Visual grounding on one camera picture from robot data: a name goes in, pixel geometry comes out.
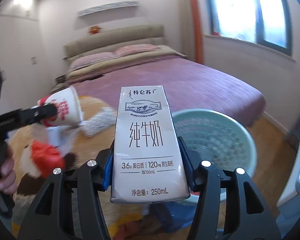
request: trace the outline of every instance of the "paper cup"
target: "paper cup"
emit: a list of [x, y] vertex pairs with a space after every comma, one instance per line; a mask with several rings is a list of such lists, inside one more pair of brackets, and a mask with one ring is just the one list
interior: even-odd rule
[[46, 104], [54, 104], [58, 110], [58, 114], [55, 117], [42, 121], [42, 124], [46, 127], [59, 125], [78, 126], [83, 120], [78, 94], [73, 86], [38, 101], [39, 106]]

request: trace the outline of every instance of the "orange plush toy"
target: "orange plush toy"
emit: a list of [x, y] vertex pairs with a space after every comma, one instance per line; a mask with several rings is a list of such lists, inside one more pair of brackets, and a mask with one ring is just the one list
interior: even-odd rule
[[33, 141], [31, 157], [44, 178], [47, 178], [54, 168], [64, 169], [66, 166], [57, 149], [39, 141]]

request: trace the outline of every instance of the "plastic basket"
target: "plastic basket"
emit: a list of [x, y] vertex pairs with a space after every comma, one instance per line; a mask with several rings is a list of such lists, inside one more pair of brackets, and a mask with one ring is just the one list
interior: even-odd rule
[[[182, 136], [189, 149], [197, 151], [203, 160], [213, 162], [223, 170], [243, 168], [253, 177], [257, 166], [257, 151], [248, 131], [225, 114], [207, 109], [186, 109], [172, 114], [177, 136]], [[182, 200], [183, 204], [198, 202], [199, 196]], [[226, 189], [220, 201], [226, 199]]]

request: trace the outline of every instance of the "milk carton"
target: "milk carton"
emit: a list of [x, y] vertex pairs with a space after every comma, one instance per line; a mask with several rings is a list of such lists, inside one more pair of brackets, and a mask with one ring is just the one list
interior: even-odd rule
[[121, 88], [111, 201], [156, 203], [189, 196], [163, 87]]

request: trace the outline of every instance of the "upholstered headboard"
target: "upholstered headboard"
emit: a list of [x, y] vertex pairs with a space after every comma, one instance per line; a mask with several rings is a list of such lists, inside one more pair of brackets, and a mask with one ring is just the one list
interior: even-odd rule
[[135, 44], [165, 45], [163, 25], [140, 25], [92, 34], [64, 46], [67, 62], [79, 57], [114, 52], [117, 48]]

